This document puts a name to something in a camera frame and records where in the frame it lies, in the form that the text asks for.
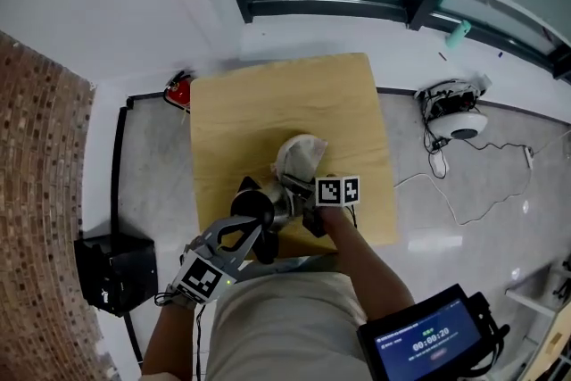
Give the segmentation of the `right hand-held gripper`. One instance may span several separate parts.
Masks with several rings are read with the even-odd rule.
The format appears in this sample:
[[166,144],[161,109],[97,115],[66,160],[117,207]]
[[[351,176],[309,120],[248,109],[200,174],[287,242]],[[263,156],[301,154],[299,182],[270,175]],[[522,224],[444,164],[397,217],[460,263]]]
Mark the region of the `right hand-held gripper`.
[[302,207],[302,224],[315,237],[325,236],[319,208],[335,207],[346,209],[351,215],[353,226],[357,227],[355,206],[360,203],[360,176],[313,178],[303,181],[289,174],[283,174],[280,183],[285,187],[291,206]]

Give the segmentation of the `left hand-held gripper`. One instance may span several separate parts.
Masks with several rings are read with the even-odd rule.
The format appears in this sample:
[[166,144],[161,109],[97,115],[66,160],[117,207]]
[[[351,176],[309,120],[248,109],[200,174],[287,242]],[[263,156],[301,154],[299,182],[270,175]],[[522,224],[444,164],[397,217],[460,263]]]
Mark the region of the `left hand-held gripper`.
[[[172,282],[174,290],[199,304],[213,302],[236,283],[239,268],[261,233],[259,219],[231,216],[214,221],[194,241],[203,259],[188,259]],[[225,237],[237,233],[232,246]]]

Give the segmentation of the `person's left hand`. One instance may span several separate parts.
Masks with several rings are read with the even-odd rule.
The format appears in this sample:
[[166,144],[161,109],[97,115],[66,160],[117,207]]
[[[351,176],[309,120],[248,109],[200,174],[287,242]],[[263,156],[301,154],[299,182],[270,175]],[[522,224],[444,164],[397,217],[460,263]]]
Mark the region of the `person's left hand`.
[[188,259],[191,261],[196,258],[203,259],[203,248],[203,237],[201,235],[197,236],[189,244],[186,244],[182,254],[179,256],[180,266],[183,266]]

